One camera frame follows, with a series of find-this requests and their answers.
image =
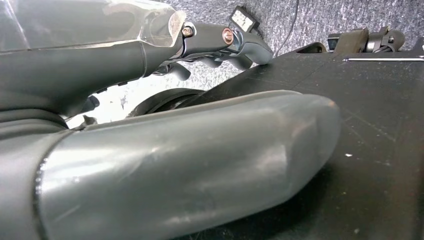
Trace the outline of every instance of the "gray carpeted floor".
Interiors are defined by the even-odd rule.
[[[296,0],[161,0],[187,13],[188,21],[228,25],[235,6],[244,6],[259,22],[259,32],[276,50],[287,36],[295,15]],[[406,35],[404,49],[424,36],[423,0],[299,0],[297,21],[280,54],[312,42],[327,42],[327,35],[368,27],[378,31],[391,26]],[[184,65],[191,78],[178,81],[171,76],[150,76],[122,87],[111,87],[98,96],[101,105],[89,115],[99,123],[125,117],[138,103],[171,88],[210,89],[240,71],[224,63],[209,68],[201,63]]]
[[[296,0],[164,0],[187,12],[188,20],[226,25],[235,6],[244,6],[261,23],[259,32],[275,51],[287,36],[295,14]],[[300,0],[293,32],[280,54],[312,42],[327,42],[330,33],[382,26],[405,33],[405,48],[424,36],[424,1],[421,0]],[[184,85],[209,88],[238,73],[225,64],[218,69],[188,66],[193,75]]]

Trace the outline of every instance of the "cable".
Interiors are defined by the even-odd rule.
[[[285,37],[284,41],[282,42],[281,46],[278,48],[278,50],[274,53],[274,58],[278,56],[278,53],[281,51],[281,49],[283,48],[284,44],[286,44],[287,40],[289,39],[290,35],[292,35],[293,29],[295,28],[295,23],[296,20],[298,19],[298,10],[299,10],[299,1],[300,0],[296,0],[296,10],[294,13],[294,18],[293,21],[291,22],[291,26],[290,26],[290,30],[288,31],[287,36]]]

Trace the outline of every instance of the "gray carpet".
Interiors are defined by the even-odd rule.
[[[164,0],[187,13],[192,22],[227,25],[235,6],[244,6],[260,22],[259,32],[275,51],[287,36],[295,14],[296,0]],[[293,32],[280,54],[312,42],[327,42],[330,33],[368,27],[378,31],[391,26],[406,35],[404,49],[424,36],[424,1],[420,0],[300,0]],[[187,65],[193,75],[185,86],[208,89],[239,71],[228,64],[210,69]]]

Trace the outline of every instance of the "brass screw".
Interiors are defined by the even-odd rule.
[[[222,38],[224,39],[224,42],[228,45],[233,44],[234,42],[234,34],[233,31],[231,31],[231,29],[229,28],[224,28],[224,30],[222,31]]]
[[[189,26],[186,26],[182,29],[182,35],[186,38],[193,36],[193,29]]]

